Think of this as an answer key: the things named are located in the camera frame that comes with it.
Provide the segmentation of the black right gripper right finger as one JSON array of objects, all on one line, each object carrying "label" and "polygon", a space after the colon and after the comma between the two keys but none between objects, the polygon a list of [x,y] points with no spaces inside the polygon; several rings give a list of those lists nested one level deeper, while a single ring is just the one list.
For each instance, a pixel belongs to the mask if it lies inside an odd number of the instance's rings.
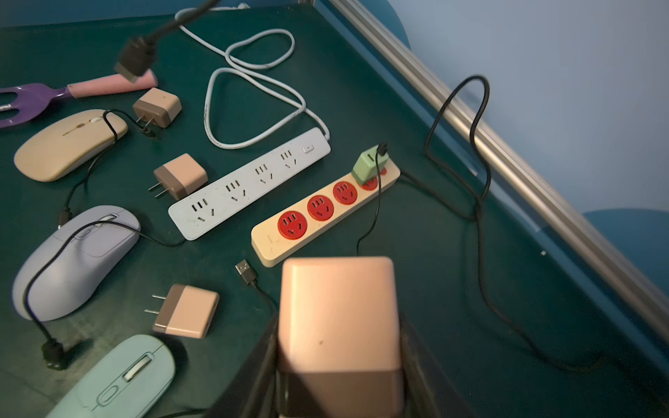
[{"label": "black right gripper right finger", "polygon": [[400,315],[405,407],[400,417],[475,417],[415,327]]}]

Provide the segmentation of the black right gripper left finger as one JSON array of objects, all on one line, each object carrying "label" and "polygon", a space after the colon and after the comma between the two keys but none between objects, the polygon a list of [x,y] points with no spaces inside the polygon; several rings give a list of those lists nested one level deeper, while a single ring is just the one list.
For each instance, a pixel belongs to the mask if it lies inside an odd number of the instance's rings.
[{"label": "black right gripper left finger", "polygon": [[277,364],[278,315],[274,315],[233,381],[203,416],[278,417]]}]

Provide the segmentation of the light green wireless mouse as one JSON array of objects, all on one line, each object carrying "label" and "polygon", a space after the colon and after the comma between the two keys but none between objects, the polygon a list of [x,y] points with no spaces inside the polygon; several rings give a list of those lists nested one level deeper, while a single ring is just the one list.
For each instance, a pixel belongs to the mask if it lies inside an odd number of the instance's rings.
[{"label": "light green wireless mouse", "polygon": [[168,346],[138,334],[113,348],[48,416],[142,417],[167,391],[174,375]]}]

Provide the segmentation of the cream red power strip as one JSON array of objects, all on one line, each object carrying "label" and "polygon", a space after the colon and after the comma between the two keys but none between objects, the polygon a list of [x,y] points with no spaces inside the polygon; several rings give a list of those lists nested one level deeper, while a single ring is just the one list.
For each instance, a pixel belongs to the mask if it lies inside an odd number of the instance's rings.
[{"label": "cream red power strip", "polygon": [[292,206],[269,217],[251,231],[252,247],[261,264],[272,268],[331,227],[393,186],[401,171],[388,160],[381,179],[359,185],[346,174]]}]

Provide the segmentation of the white power strip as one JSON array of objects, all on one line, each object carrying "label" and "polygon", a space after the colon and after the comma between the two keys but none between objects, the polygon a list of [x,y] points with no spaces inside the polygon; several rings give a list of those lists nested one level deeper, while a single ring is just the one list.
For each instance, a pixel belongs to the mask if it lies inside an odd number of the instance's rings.
[{"label": "white power strip", "polygon": [[330,152],[313,128],[177,201],[168,214],[186,240],[197,240]]}]

